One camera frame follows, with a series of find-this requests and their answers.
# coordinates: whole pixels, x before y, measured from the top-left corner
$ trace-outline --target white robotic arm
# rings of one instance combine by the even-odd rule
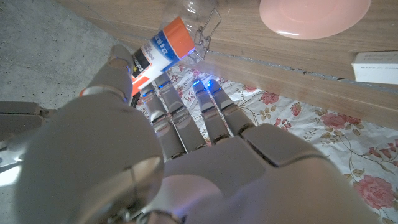
[[[111,55],[29,144],[16,193],[22,223],[377,222],[322,153],[255,127],[214,80],[193,84],[213,146],[166,74],[141,91],[151,127],[126,104],[129,52],[117,45]]]

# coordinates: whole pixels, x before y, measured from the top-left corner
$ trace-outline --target pink flower pattern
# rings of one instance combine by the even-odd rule
[[[251,86],[248,86],[248,85],[244,85],[244,86],[242,87],[242,89],[243,89],[243,90],[246,90],[248,93],[252,93],[252,92],[254,92],[255,90],[257,90],[256,87],[251,87]]]
[[[279,95],[266,91],[262,94],[261,99],[264,104],[268,105],[271,103],[276,103],[279,100]]]
[[[321,116],[321,120],[323,121],[323,124],[334,129],[344,128],[344,124],[346,123],[344,117],[341,115],[335,115],[333,113],[327,113]]]
[[[364,179],[359,181],[359,185],[354,188],[368,205],[381,209],[382,207],[392,207],[394,192],[391,187],[390,183],[380,177],[365,175]]]
[[[293,104],[290,110],[292,111],[293,116],[298,116],[301,111],[303,111],[303,108],[301,107],[300,102],[298,102]]]

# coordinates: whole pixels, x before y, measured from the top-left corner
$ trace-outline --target blue led light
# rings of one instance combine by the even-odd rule
[[[194,85],[198,84],[199,82],[200,82],[200,80],[198,80],[198,81],[194,82],[192,86],[194,86]]]

